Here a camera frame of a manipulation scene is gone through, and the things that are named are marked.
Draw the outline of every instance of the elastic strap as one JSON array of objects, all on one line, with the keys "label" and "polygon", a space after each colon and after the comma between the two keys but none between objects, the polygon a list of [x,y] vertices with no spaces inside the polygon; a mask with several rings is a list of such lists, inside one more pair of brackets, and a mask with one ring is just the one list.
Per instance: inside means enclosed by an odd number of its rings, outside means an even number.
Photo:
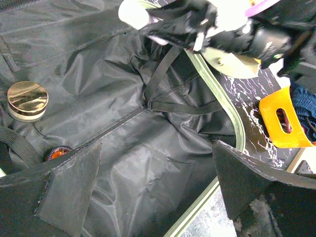
[{"label": "elastic strap", "polygon": [[218,101],[213,101],[202,107],[191,107],[182,104],[175,103],[163,103],[158,101],[153,101],[155,92],[158,89],[160,82],[163,79],[163,76],[167,73],[171,64],[174,60],[180,55],[182,49],[178,47],[172,47],[165,57],[162,59],[161,63],[153,73],[150,81],[147,84],[147,87],[144,92],[145,101],[147,103],[148,109],[150,111],[160,111],[167,113],[183,113],[189,115],[205,115],[211,112],[222,109],[222,106]]},{"label": "elastic strap", "polygon": [[42,157],[20,134],[0,126],[0,142],[9,146],[29,167],[42,163]]}]

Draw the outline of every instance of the black bag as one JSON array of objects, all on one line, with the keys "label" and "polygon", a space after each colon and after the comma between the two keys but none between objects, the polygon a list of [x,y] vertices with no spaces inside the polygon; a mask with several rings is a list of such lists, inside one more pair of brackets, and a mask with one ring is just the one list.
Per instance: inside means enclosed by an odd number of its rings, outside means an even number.
[{"label": "black bag", "polygon": [[[121,0],[0,3],[1,125],[44,161],[0,179],[0,236],[161,236],[215,178],[231,120],[186,53],[119,21]],[[14,120],[18,81],[48,91],[44,117]]]}]

